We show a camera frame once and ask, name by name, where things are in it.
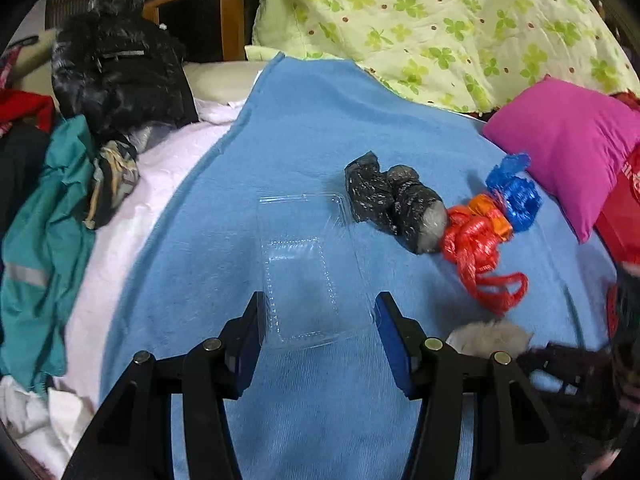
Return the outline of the white tissue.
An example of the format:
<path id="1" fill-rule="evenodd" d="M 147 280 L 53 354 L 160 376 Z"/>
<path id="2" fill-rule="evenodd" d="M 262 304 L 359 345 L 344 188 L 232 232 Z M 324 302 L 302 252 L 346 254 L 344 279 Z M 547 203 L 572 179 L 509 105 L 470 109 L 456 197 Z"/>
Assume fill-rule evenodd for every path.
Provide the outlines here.
<path id="1" fill-rule="evenodd" d="M 533 334 L 509 321 L 475 322 L 453 330 L 446 343 L 458 353 L 488 359 L 495 352 L 506 352 L 511 358 L 524 353 Z"/>

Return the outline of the clear plastic clamshell container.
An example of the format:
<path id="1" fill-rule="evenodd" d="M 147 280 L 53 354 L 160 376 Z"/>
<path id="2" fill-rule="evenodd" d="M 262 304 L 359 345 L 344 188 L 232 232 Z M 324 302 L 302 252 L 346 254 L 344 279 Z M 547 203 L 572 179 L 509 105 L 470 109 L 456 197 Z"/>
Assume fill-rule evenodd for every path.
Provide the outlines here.
<path id="1" fill-rule="evenodd" d="M 262 197 L 257 226 L 266 346 L 314 348 L 369 328 L 371 300 L 341 194 Z"/>

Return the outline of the red plastic bag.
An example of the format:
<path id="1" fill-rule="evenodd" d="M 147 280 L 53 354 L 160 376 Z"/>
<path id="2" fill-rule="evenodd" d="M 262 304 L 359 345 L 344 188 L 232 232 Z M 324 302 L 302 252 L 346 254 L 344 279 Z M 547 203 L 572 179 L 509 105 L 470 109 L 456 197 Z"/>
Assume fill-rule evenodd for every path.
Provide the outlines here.
<path id="1" fill-rule="evenodd" d="M 522 272 L 495 274 L 501 240 L 489 218 L 462 205 L 447 214 L 442 255 L 456 266 L 461 284 L 479 304 L 494 315 L 506 315 L 526 295 L 528 277 Z"/>

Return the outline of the blue fleece blanket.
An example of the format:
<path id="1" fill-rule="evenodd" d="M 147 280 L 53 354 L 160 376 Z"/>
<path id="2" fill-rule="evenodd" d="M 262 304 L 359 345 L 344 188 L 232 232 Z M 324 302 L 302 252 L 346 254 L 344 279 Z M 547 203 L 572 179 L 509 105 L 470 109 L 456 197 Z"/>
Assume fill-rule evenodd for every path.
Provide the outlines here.
<path id="1" fill-rule="evenodd" d="M 271 315 L 250 388 L 228 405 L 247 479 L 397 479 L 419 407 L 396 387 L 372 310 L 387 290 L 425 333 L 486 320 L 439 255 L 356 223 L 346 165 L 413 167 L 447 205 L 502 151 L 474 118 L 401 99 L 348 61 L 280 55 L 154 226 L 108 334 L 101 387 L 134 352 L 178 356 L 261 290 Z"/>

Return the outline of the black crumpled plastic bag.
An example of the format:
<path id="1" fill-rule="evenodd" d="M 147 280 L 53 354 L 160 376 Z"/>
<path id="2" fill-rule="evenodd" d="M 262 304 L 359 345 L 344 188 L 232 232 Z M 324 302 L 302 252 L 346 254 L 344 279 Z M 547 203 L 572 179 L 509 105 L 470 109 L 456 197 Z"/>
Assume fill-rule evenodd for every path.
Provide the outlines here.
<path id="1" fill-rule="evenodd" d="M 374 224 L 416 255 L 440 251 L 448 226 L 447 209 L 416 170 L 396 165 L 383 171 L 378 156 L 367 152 L 345 167 L 344 176 L 355 221 Z"/>

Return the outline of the blue crumpled plastic bag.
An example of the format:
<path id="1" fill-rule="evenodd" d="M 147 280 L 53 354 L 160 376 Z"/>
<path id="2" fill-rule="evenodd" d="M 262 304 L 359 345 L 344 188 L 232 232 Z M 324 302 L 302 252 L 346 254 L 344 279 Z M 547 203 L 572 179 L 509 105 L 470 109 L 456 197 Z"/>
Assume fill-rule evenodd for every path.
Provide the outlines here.
<path id="1" fill-rule="evenodd" d="M 514 232 L 529 230 L 542 205 L 534 181 L 521 177 L 531 162 L 527 153 L 506 155 L 485 180 L 487 191 Z"/>

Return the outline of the teal garment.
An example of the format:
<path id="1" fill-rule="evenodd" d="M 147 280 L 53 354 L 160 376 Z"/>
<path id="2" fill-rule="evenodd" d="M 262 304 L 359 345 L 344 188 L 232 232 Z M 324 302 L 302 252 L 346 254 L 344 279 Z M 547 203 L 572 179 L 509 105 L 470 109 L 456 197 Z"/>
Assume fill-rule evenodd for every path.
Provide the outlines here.
<path id="1" fill-rule="evenodd" d="M 2 242 L 1 371 L 27 391 L 66 373 L 65 326 L 96 239 L 84 225 L 93 159 L 85 117 L 60 122 Z"/>

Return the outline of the red shopping bag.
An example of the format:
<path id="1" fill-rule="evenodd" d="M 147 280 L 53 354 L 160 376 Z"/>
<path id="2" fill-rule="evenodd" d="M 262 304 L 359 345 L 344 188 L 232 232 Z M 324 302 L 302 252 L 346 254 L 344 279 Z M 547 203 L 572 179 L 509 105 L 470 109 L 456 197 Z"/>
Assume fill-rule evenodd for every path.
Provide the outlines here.
<path id="1" fill-rule="evenodd" d="M 622 159 L 620 146 L 611 146 L 608 138 L 597 140 L 598 162 L 606 168 L 611 191 L 594 227 L 616 263 L 639 263 L 639 98 L 634 92 L 614 94 L 634 112 L 634 125 L 623 130 Z"/>

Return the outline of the magenta pillow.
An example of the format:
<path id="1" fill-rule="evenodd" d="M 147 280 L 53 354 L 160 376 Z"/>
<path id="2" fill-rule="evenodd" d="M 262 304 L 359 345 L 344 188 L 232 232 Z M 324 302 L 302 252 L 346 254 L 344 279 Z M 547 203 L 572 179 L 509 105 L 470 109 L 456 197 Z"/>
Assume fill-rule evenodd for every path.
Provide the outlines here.
<path id="1" fill-rule="evenodd" d="M 639 143 L 639 112 L 612 96 L 546 77 L 501 107 L 482 135 L 508 154 L 529 154 L 528 172 L 585 243 Z"/>

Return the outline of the black puffer jacket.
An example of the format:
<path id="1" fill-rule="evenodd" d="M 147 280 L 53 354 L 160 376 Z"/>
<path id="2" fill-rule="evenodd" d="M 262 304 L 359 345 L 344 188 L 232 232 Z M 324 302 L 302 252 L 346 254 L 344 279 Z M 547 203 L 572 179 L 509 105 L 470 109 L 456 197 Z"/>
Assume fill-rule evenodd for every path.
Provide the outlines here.
<path id="1" fill-rule="evenodd" d="M 198 120 L 176 40 L 143 17 L 144 0 L 93 2 L 66 18 L 51 54 L 58 108 L 85 117 L 96 143 L 148 124 Z"/>

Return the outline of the green clover quilt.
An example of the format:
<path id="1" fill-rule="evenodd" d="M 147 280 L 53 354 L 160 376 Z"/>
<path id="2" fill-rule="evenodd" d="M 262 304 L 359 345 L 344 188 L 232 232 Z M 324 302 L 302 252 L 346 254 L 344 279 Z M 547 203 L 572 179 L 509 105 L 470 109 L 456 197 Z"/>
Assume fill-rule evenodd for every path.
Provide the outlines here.
<path id="1" fill-rule="evenodd" d="M 589 0 L 259 0 L 251 61 L 346 58 L 404 98 L 487 113 L 545 76 L 637 92 Z"/>

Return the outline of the red garment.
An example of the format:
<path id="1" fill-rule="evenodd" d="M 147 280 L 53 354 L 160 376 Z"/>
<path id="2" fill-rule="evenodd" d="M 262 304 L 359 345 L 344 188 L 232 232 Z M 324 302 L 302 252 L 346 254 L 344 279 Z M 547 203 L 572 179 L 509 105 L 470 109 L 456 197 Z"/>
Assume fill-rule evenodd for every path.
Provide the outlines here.
<path id="1" fill-rule="evenodd" d="M 55 107 L 50 96 L 14 89 L 2 89 L 0 105 L 1 134 L 4 136 L 16 122 L 32 119 L 35 126 L 50 133 Z"/>

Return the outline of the wooden pillar cabinet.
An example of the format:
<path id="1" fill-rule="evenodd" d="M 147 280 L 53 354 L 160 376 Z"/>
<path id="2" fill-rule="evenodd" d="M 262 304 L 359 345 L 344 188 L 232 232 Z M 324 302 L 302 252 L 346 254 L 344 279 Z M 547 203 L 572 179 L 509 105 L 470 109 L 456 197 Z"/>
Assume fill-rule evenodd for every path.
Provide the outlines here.
<path id="1" fill-rule="evenodd" d="M 143 16 L 163 25 L 192 63 L 243 61 L 259 0 L 145 0 Z"/>

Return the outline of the beige headboard cushion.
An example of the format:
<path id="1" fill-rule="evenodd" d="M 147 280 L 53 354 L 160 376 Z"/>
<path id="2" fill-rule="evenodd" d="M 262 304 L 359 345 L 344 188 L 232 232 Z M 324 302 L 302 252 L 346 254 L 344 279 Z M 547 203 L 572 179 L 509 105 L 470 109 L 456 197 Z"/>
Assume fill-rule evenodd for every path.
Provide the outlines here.
<path id="1" fill-rule="evenodd" d="M 40 32 L 38 41 L 24 47 L 11 70 L 8 86 L 50 96 L 56 102 L 51 79 L 51 52 L 56 30 Z M 186 63 L 183 71 L 194 98 L 228 103 L 246 99 L 266 62 Z"/>

